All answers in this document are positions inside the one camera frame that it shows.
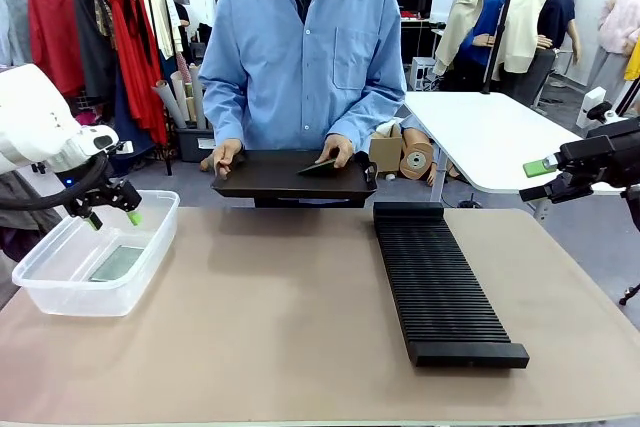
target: red shirt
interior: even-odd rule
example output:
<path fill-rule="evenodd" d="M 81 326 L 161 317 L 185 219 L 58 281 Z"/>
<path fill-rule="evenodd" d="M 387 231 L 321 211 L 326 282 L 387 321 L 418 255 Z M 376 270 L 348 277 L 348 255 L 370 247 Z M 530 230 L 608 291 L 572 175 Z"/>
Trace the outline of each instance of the red shirt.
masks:
<path fill-rule="evenodd" d="M 29 0 L 29 33 L 33 62 L 62 95 L 79 94 L 84 72 L 73 0 Z"/>

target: brown tabletop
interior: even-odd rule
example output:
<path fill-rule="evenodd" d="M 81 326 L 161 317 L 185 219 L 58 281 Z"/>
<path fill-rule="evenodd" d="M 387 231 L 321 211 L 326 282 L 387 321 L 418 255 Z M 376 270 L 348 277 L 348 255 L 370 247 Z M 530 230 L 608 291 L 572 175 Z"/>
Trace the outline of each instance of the brown tabletop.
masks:
<path fill-rule="evenodd" d="M 370 211 L 181 209 L 124 319 L 0 313 L 0 421 L 535 424 L 640 415 L 640 334 L 519 211 L 446 219 L 526 370 L 414 370 Z"/>

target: mannequin hand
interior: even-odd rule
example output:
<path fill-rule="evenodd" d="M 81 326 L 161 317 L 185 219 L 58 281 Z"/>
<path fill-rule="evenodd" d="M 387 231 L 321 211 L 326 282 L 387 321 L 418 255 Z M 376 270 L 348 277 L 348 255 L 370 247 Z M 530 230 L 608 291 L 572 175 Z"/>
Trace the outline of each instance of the mannequin hand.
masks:
<path fill-rule="evenodd" d="M 225 140 L 213 151 L 213 169 L 223 179 L 231 172 L 233 158 L 242 151 L 242 142 L 238 139 Z"/>
<path fill-rule="evenodd" d="M 493 47 L 496 38 L 489 34 L 478 35 L 473 39 L 473 45 L 476 47 Z"/>
<path fill-rule="evenodd" d="M 550 49 L 551 47 L 553 47 L 553 42 L 551 42 L 551 39 L 545 37 L 544 35 L 538 36 L 538 49 L 545 50 Z"/>
<path fill-rule="evenodd" d="M 578 65 L 582 60 L 582 46 L 573 44 L 573 65 Z"/>
<path fill-rule="evenodd" d="M 316 160 L 316 164 L 321 164 L 322 162 L 326 162 L 327 160 L 331 160 L 332 154 L 334 151 L 338 151 L 338 158 L 336 159 L 335 168 L 341 169 L 349 159 L 353 157 L 353 144 L 349 139 L 342 135 L 331 134 L 327 137 L 327 140 L 324 143 L 324 150 L 322 151 L 322 155 L 320 158 Z"/>
<path fill-rule="evenodd" d="M 633 54 L 633 50 L 636 48 L 635 44 L 629 40 L 627 40 L 624 44 L 624 55 L 631 55 Z"/>

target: cardboard box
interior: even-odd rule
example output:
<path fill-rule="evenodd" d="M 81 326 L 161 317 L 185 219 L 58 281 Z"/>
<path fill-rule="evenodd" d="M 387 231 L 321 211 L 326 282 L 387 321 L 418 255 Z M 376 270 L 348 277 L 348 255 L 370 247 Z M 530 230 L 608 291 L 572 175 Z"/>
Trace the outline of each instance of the cardboard box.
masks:
<path fill-rule="evenodd" d="M 398 124 L 392 127 L 389 137 L 377 132 L 371 136 L 369 158 L 378 165 L 378 173 L 397 174 L 401 157 L 402 130 Z"/>

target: navy shirt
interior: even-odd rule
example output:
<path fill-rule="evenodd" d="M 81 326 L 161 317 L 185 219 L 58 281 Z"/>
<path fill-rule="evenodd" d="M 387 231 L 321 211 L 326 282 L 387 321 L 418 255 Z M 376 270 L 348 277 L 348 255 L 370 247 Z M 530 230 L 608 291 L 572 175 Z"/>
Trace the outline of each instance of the navy shirt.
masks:
<path fill-rule="evenodd" d="M 551 39 L 553 48 L 559 49 L 569 28 L 576 18 L 575 0 L 547 0 L 540 12 L 538 34 Z"/>
<path fill-rule="evenodd" d="M 464 39 L 458 50 L 458 55 L 461 58 L 472 60 L 481 65 L 489 63 L 491 49 L 488 47 L 476 47 L 473 45 L 473 39 L 482 34 L 496 35 L 500 11 L 504 2 L 505 0 L 484 0 L 482 13 L 476 26 L 469 32 L 469 35 Z"/>

